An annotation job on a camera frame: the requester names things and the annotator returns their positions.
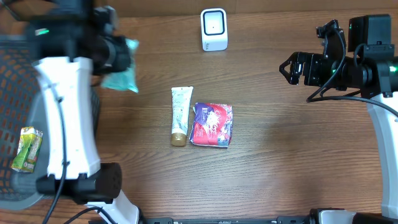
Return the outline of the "teal wet wipes pack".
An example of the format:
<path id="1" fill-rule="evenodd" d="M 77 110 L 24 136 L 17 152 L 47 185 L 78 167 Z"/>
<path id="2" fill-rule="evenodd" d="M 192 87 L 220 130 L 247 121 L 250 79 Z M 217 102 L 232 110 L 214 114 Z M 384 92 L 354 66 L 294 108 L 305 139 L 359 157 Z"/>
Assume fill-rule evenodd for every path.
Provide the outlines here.
<path id="1" fill-rule="evenodd" d="M 130 66 L 125 71 L 106 75 L 101 82 L 101 87 L 118 91 L 130 90 L 134 93 L 138 93 L 139 89 L 136 84 L 136 63 L 134 56 L 139 47 L 139 41 L 127 39 L 126 44 L 129 47 L 131 59 Z"/>

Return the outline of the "white tube gold cap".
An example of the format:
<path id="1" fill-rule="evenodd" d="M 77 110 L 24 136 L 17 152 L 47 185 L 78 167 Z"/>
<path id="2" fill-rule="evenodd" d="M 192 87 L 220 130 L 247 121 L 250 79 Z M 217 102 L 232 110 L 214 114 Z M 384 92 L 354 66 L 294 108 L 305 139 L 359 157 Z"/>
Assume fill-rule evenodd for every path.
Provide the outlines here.
<path id="1" fill-rule="evenodd" d="M 193 93 L 192 86 L 173 87 L 171 145 L 184 146 L 187 142 L 188 118 Z"/>

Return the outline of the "purple red pad package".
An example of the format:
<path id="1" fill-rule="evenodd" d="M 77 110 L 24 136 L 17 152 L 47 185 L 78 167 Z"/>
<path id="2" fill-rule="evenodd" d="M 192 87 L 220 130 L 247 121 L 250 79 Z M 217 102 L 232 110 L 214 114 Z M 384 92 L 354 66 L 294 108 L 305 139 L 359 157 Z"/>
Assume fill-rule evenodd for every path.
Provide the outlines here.
<path id="1" fill-rule="evenodd" d="M 217 103 L 195 103 L 190 142 L 198 146 L 228 148 L 233 132 L 233 107 Z"/>

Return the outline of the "green juice carton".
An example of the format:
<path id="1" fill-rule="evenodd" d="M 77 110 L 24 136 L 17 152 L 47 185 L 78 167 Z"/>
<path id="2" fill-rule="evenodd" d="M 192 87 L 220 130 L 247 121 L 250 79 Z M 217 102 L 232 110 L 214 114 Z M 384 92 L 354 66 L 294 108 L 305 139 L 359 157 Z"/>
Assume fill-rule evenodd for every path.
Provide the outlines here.
<path id="1" fill-rule="evenodd" d="M 11 169 L 17 172 L 33 173 L 37 163 L 43 132 L 33 126 L 21 129 L 17 155 L 14 158 Z"/>

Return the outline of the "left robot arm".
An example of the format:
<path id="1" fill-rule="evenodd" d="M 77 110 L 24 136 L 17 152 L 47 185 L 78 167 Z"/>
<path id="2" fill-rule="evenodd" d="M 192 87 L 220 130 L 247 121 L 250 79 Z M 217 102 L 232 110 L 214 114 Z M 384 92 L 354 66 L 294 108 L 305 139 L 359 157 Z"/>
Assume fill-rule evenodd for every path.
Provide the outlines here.
<path id="1" fill-rule="evenodd" d="M 122 190 L 122 170 L 103 163 L 95 143 L 91 78 L 126 71 L 126 38 L 111 6 L 93 1 L 58 1 L 29 20 L 25 36 L 45 105 L 49 131 L 47 172 L 37 190 L 54 200 L 68 198 L 96 211 L 107 223 L 142 222 L 141 211 Z"/>

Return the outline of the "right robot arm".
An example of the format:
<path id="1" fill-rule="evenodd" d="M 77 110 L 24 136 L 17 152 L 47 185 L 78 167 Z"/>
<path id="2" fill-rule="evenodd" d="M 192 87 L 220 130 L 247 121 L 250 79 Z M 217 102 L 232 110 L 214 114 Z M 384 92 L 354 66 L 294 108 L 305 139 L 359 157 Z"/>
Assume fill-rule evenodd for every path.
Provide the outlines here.
<path id="1" fill-rule="evenodd" d="M 381 213 L 313 208 L 302 223 L 397 223 L 397 56 L 391 42 L 391 16 L 349 20 L 345 34 L 337 20 L 316 28 L 323 53 L 294 52 L 280 67 L 291 85 L 315 86 L 307 102 L 360 101 L 376 133 L 382 171 Z"/>

